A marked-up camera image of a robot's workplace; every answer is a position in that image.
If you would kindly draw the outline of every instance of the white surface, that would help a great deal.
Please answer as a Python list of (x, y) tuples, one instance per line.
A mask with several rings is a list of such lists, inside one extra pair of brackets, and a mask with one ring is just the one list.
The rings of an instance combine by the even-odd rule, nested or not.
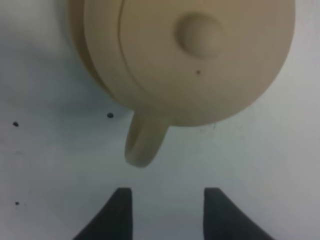
[(256, 103), (172, 127), (146, 169), (125, 163), (132, 114), (74, 57), (63, 5), (0, 3), (0, 239), (70, 240), (117, 187), (133, 189), (136, 240), (203, 239), (205, 187), (276, 239), (320, 238), (320, 1), (297, 1), (289, 58)]

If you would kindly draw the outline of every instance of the ceramic teapot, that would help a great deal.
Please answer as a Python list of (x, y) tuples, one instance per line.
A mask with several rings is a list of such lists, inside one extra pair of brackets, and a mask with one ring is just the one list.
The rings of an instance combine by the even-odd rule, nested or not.
[(170, 126), (201, 126), (252, 104), (281, 70), (294, 0), (69, 0), (91, 75), (134, 111), (128, 163), (147, 166)]

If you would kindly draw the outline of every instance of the black object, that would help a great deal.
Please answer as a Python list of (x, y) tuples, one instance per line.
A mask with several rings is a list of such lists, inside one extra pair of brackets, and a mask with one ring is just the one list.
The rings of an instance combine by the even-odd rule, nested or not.
[[(204, 240), (274, 240), (218, 188), (204, 190), (203, 235)], [(132, 239), (133, 209), (130, 188), (119, 188), (115, 191), (98, 215), (74, 238)]]
[(132, 240), (133, 214), (130, 188), (118, 188), (98, 215), (74, 240)]
[(218, 188), (204, 190), (204, 240), (274, 240)]

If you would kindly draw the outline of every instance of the teapot lid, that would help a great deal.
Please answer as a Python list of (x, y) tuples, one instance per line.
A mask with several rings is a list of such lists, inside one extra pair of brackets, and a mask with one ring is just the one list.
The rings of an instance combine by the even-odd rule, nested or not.
[(210, 123), (243, 110), (276, 78), (293, 38), (295, 1), (124, 0), (119, 19), (135, 83)]

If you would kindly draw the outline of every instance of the teapot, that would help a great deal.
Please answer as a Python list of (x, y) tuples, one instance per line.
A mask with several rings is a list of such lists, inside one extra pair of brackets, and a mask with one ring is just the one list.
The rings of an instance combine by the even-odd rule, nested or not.
[(294, 0), (68, 0), (73, 44), (91, 76), (134, 116), (126, 161), (147, 166), (170, 126), (224, 120), (280, 72)]

